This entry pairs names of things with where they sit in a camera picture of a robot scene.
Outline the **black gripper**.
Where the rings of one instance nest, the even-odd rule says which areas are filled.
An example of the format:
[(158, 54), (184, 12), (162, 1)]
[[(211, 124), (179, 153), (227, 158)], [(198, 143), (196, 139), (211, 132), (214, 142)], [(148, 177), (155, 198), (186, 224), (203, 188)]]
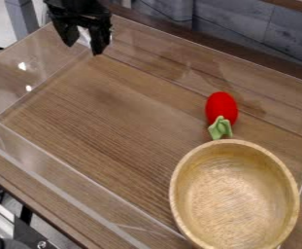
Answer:
[(88, 28), (92, 53), (99, 55), (111, 44), (110, 9), (99, 0), (44, 0), (56, 31), (71, 47), (79, 39), (78, 27)]

